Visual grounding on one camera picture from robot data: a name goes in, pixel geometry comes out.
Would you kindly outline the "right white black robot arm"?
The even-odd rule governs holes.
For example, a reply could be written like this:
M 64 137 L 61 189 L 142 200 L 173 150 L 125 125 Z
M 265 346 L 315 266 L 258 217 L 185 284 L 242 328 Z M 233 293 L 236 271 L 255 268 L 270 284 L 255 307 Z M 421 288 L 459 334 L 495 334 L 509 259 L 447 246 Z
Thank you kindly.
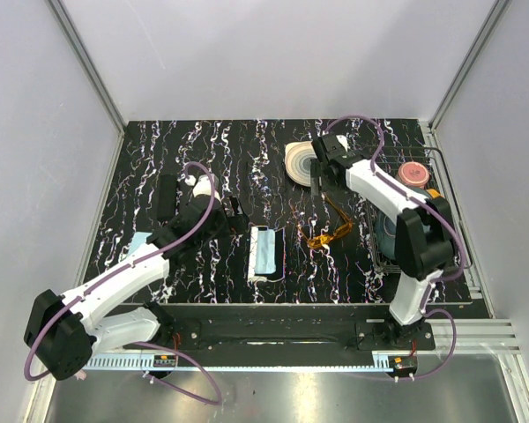
M 390 303 L 390 322 L 382 331 L 390 348 L 402 349 L 414 339 L 412 325 L 423 318 L 430 289 L 458 254 L 451 207 L 443 197 L 425 197 L 398 182 L 375 161 L 347 150 L 341 140 L 322 135 L 311 142 L 321 182 L 360 194 L 395 226 L 394 256 L 400 277 Z

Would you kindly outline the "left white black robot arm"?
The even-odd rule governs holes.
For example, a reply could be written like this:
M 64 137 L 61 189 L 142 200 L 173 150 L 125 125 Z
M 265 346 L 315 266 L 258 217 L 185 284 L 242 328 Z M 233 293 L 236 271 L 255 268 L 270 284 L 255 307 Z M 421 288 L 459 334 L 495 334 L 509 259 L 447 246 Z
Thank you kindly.
M 175 320 L 156 302 L 131 312 L 114 309 L 134 293 L 168 276 L 174 264 L 195 256 L 207 243 L 246 234 L 249 218 L 236 197 L 193 197 L 165 226 L 154 230 L 131 254 L 98 277 L 65 293 L 48 289 L 35 300 L 24 341 L 34 358 L 58 381 L 74 376 L 95 355 L 146 342 L 155 349 L 173 345 Z

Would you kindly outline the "amber sunglasses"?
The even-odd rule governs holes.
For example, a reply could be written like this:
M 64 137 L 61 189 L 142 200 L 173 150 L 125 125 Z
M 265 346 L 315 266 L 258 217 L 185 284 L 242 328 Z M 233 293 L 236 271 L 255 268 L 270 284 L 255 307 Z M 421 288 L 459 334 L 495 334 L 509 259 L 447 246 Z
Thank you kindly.
M 354 227 L 354 222 L 351 218 L 339 208 L 326 194 L 322 195 L 322 199 L 325 204 L 330 205 L 336 213 L 342 218 L 343 224 L 338 226 L 331 234 L 330 233 L 321 233 L 320 235 L 313 236 L 309 238 L 302 230 L 300 224 L 297 225 L 299 234 L 307 243 L 308 247 L 312 250 L 327 249 L 329 244 L 333 241 L 339 240 L 348 234 L 350 234 Z

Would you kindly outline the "black rectangular glasses case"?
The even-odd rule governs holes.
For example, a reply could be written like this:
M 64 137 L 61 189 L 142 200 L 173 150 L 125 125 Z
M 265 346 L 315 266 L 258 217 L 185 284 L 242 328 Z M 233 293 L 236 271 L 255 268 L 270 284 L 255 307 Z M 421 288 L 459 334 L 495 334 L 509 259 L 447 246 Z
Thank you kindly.
M 175 174 L 162 174 L 160 176 L 156 212 L 156 218 L 159 222 L 168 221 L 175 216 L 177 186 Z

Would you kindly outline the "white geometric glasses case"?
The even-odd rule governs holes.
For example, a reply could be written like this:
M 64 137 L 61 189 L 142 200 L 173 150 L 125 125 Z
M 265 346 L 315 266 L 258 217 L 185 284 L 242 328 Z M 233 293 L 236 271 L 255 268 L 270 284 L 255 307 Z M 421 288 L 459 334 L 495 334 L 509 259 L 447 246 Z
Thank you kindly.
M 247 269 L 249 283 L 280 282 L 286 274 L 286 241 L 283 228 L 253 226 Z

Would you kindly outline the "light blue cleaning cloth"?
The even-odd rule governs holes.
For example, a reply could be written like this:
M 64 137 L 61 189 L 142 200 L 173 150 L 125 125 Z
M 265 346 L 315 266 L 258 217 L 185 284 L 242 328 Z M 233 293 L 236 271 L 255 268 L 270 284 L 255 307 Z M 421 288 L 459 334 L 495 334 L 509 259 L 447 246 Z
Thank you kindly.
M 271 275 L 276 271 L 276 234 L 272 229 L 257 231 L 255 273 Z

